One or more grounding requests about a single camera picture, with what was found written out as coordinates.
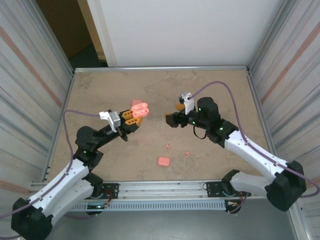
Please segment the tan table surface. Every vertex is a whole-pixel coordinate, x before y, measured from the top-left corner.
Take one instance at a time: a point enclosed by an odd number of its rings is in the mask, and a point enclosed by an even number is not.
[[[104,153],[99,165],[92,171],[104,181],[173,181],[220,179],[232,169],[247,174],[259,172],[242,158],[209,141],[200,140],[191,126],[171,128],[164,120],[166,112],[175,112],[178,96],[195,93],[211,81],[223,81],[234,94],[245,134],[267,149],[253,97],[243,70],[203,71],[136,71],[77,73],[72,87],[68,109],[98,114],[111,109],[121,112],[131,108],[133,99],[147,102],[150,116],[128,142],[117,138],[99,150]],[[215,84],[195,98],[212,97],[218,104],[221,117],[238,125],[231,98],[224,86]],[[108,124],[98,117],[68,113],[66,117],[69,138],[74,151],[77,130],[90,126],[96,130]],[[199,136],[204,135],[197,129]],[[165,151],[166,144],[171,146]],[[69,148],[63,127],[59,135],[49,180],[68,163]],[[158,166],[158,157],[169,157],[169,167]]]

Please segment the white wall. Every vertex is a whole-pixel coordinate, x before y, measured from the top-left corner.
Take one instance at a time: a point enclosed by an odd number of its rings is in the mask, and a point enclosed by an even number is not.
[[[283,0],[88,0],[111,67],[248,65]]]

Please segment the metal bracket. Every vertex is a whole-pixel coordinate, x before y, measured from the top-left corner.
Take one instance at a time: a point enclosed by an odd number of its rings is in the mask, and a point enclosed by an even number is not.
[[[107,120],[109,125],[115,133],[117,132],[117,128],[121,125],[121,119],[116,111],[101,111],[99,112],[101,120]]]
[[[119,183],[103,183],[102,192],[107,189],[112,193],[112,199],[117,199],[119,194]],[[109,199],[108,194],[103,193],[104,199]]]
[[[208,181],[205,183],[205,190],[208,198],[221,198],[221,197],[241,197],[240,192],[236,191],[233,195],[228,195],[222,187],[221,181]]]
[[[179,97],[180,102],[184,104],[185,115],[188,115],[195,108],[195,101],[193,98],[189,99],[190,97],[192,97],[190,92],[185,92]]]

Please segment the metal frame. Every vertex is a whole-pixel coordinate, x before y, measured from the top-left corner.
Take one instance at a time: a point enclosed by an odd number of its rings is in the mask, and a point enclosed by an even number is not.
[[[99,206],[98,211],[159,211],[159,210],[221,210],[226,211],[227,205],[239,200],[236,196],[214,197],[203,188],[207,182],[221,180],[182,180],[182,181],[108,181],[105,184],[119,184],[117,198],[107,207],[105,199],[91,198],[76,204],[70,212],[97,212],[92,207]],[[37,193],[44,182],[33,183],[32,193]],[[252,195],[250,199],[263,199]]]
[[[73,74],[73,77],[72,77],[72,79],[70,81],[69,88],[68,88],[68,90],[66,92],[66,96],[65,96],[63,105],[61,107],[61,114],[60,114],[59,122],[58,122],[58,124],[56,126],[55,135],[53,137],[52,145],[51,145],[51,148],[50,148],[50,152],[49,152],[48,157],[47,157],[48,166],[45,169],[45,171],[43,171],[42,176],[41,176],[41,180],[42,181],[46,181],[47,180],[47,175],[50,173],[51,163],[52,163],[52,161],[54,159],[54,155],[55,155],[55,151],[56,151],[56,148],[57,148],[57,143],[58,143],[58,139],[59,139],[59,135],[60,135],[60,130],[61,130],[61,127],[62,127],[62,124],[63,124],[63,114],[64,114],[64,111],[67,109],[69,98],[70,98],[70,94],[71,94],[71,90],[72,90],[72,87],[74,85],[74,81],[75,81],[75,74]]]
[[[128,66],[128,67],[95,67],[76,68],[75,73],[95,72],[138,72],[138,71],[203,71],[203,70],[247,70],[245,65],[214,66]]]

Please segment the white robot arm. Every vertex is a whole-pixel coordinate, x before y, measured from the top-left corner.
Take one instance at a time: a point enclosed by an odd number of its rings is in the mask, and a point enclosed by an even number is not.
[[[142,123],[142,117],[133,117],[131,110],[100,112],[100,118],[109,125],[100,130],[81,127],[75,140],[78,149],[70,163],[39,192],[13,204],[11,228],[24,239],[46,239],[57,221],[78,202],[99,197],[103,180],[91,172],[103,156],[98,148],[117,137],[127,141],[127,135]]]
[[[263,175],[254,176],[232,170],[222,179],[223,190],[229,196],[235,192],[256,194],[267,197],[277,209],[287,211],[306,191],[304,179],[280,167],[285,166],[303,175],[303,168],[298,162],[289,163],[278,158],[247,138],[237,126],[221,118],[218,105],[211,97],[200,98],[197,108],[191,93],[182,94],[179,100],[181,106],[177,109],[180,112],[165,115],[165,121],[170,127],[184,128],[192,125],[194,128],[204,129],[205,137],[210,141],[239,155]]]

